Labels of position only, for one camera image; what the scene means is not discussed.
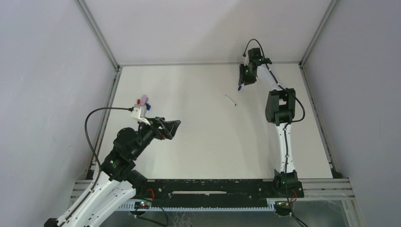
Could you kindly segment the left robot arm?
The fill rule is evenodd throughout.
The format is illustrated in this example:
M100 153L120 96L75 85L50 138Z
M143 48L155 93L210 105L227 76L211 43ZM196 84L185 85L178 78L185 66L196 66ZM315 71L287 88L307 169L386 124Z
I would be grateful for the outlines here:
M65 213L48 219L44 226L98 227L123 203L146 192L148 180L134 169L135 161L153 140L172 140L180 124L180 120L155 117L141 122L139 130L119 130L95 179Z

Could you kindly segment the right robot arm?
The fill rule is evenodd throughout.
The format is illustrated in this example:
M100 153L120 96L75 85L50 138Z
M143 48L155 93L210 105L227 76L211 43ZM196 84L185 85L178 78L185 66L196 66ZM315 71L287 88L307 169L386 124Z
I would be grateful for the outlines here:
M269 93L265 107L265 118L273 124L272 144L276 149L274 159L273 187L276 192L286 193L297 188L298 177L292 157L291 125L295 123L296 91L284 87L270 68L272 64L260 47L245 50L244 62L239 65L238 89L262 79Z

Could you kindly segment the pink highlighter pen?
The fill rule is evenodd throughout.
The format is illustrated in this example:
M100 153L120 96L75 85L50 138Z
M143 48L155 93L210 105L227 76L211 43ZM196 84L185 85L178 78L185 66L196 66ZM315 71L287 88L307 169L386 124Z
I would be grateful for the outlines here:
M140 105L146 105L146 103L147 103L147 101L148 101L148 96L147 95L143 95L142 97L141 97L141 99L140 99Z

